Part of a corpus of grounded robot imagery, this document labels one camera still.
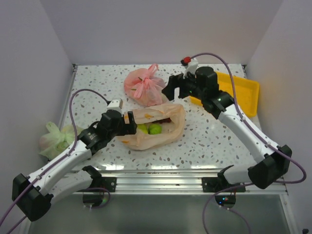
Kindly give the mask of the orange plastic fruit bag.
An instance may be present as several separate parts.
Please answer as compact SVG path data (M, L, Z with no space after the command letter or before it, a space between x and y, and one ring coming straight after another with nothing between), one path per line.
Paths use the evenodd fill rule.
M146 124L147 127L156 120L170 118L172 122L162 123L162 133L150 135L137 128L135 135L118 136L117 139L133 150L147 150L164 146L178 140L185 127L185 110L181 104L162 104L148 108L133 110L136 124Z

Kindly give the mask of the green round bumpy fruit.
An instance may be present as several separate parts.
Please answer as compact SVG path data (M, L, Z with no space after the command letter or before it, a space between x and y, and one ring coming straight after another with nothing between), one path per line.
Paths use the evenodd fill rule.
M162 126L157 123L152 123L148 128L148 133L150 135L157 135L162 133Z

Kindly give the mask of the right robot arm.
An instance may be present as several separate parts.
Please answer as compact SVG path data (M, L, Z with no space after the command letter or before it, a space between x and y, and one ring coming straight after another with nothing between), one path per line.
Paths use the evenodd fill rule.
M227 126L251 153L254 163L250 166L228 166L217 174L217 188L229 191L240 183L253 183L265 189L289 168L289 161L282 155L292 155L287 146L271 141L254 123L237 108L234 98L219 88L217 73L209 66L196 69L194 73L172 75L162 93L173 100L179 88L180 99L195 97L205 111Z

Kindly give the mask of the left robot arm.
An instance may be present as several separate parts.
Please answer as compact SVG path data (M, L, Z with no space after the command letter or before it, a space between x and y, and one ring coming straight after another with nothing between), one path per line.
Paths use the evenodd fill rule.
M30 221L43 217L52 205L52 188L77 164L90 158L116 136L137 132L134 113L122 114L108 110L100 121L81 131L76 142L60 155L29 176L17 175L13 179L12 200Z

